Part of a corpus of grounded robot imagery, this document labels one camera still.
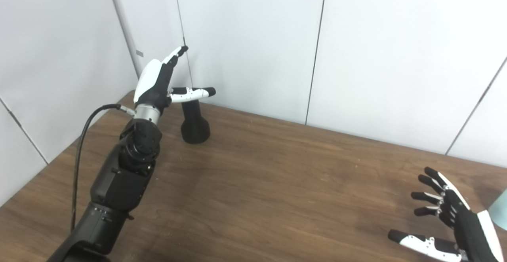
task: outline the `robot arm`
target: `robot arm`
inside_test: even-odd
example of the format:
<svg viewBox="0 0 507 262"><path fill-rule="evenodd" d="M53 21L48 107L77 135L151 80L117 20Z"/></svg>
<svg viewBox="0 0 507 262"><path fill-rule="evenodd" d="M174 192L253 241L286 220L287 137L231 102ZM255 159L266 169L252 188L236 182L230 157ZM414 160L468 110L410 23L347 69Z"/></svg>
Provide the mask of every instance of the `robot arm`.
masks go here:
<svg viewBox="0 0 507 262"><path fill-rule="evenodd" d="M438 217L454 230L456 242L397 230L389 231L389 239L441 261L503 262L500 242L488 211L472 212L458 189L444 175L429 167L424 172L427 176L419 175L420 182L431 187L438 196L413 192L413 199L434 205L415 209L414 214Z"/></svg>
<svg viewBox="0 0 507 262"><path fill-rule="evenodd" d="M48 262L109 261L104 255L111 252L125 220L132 219L129 212L140 203L156 167L162 138L158 119L172 101L168 97L172 72L187 49L179 47L162 62L152 60L143 69L134 93L135 111L121 108L133 118L100 169L79 223ZM213 88L187 90L193 96L179 98L180 102L214 95Z"/></svg>

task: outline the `light blue object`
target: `light blue object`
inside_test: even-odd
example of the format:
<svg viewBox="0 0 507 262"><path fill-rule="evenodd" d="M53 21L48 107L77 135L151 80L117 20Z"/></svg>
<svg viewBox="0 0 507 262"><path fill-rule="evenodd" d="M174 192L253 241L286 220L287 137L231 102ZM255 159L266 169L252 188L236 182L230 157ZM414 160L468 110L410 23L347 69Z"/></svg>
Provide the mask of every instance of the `light blue object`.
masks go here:
<svg viewBox="0 0 507 262"><path fill-rule="evenodd" d="M489 207L489 216L497 225L507 230L507 190Z"/></svg>

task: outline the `black cylindrical object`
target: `black cylindrical object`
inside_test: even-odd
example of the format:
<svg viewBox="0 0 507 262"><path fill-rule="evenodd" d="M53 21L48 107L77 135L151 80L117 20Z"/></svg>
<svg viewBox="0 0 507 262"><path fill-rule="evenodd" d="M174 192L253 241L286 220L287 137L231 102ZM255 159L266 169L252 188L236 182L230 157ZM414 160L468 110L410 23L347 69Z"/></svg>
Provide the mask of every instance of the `black cylindrical object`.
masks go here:
<svg viewBox="0 0 507 262"><path fill-rule="evenodd" d="M181 125L181 135L186 143L203 143L210 137L210 124L201 116L199 100L181 103L185 121Z"/></svg>

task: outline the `wire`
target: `wire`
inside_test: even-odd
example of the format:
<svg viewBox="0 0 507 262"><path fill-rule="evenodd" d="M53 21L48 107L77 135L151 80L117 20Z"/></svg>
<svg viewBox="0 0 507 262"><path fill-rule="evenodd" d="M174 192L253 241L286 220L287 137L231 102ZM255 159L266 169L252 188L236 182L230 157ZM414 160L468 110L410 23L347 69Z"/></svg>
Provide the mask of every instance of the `wire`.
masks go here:
<svg viewBox="0 0 507 262"><path fill-rule="evenodd" d="M78 142L78 149L76 151L76 162L74 164L74 182L72 183L72 212L71 212L71 232L74 230L74 226L76 224L76 203L77 203L77 195L78 195L78 175L79 175L79 160L81 159L81 148L83 147L83 141L85 139L86 131L90 126L92 119L101 111L107 109L120 109L122 106L120 104L109 104L103 105L102 107L96 109L90 117L87 119L85 123L85 127L83 128L83 132L81 132L81 137Z"/></svg>

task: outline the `white wall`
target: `white wall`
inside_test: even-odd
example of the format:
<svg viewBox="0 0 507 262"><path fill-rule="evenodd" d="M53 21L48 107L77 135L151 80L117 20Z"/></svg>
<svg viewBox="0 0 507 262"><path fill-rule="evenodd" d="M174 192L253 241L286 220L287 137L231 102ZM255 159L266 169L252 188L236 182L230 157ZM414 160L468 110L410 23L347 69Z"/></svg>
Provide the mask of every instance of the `white wall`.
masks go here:
<svg viewBox="0 0 507 262"><path fill-rule="evenodd" d="M507 66L503 66L449 155L507 167Z"/></svg>
<svg viewBox="0 0 507 262"><path fill-rule="evenodd" d="M152 59L163 60L183 45L183 32L176 0L116 0L123 26L134 49L134 60L141 73ZM135 50L143 56L136 55ZM170 86L192 85L188 58L182 57L174 69Z"/></svg>
<svg viewBox="0 0 507 262"><path fill-rule="evenodd" d="M52 161L94 109L117 102L136 85L112 0L0 0L0 15L0 98ZM0 202L44 166L6 118L2 146L10 134L16 145L2 150Z"/></svg>
<svg viewBox="0 0 507 262"><path fill-rule="evenodd" d="M309 103L322 0L119 3L146 61L183 26L210 103L442 154L507 55L507 0L326 0Z"/></svg>
<svg viewBox="0 0 507 262"><path fill-rule="evenodd" d="M209 103L304 123L322 0L179 0Z"/></svg>
<svg viewBox="0 0 507 262"><path fill-rule="evenodd" d="M0 206L45 165L29 139L0 103Z"/></svg>
<svg viewBox="0 0 507 262"><path fill-rule="evenodd" d="M325 0L308 125L445 153L507 55L505 4Z"/></svg>

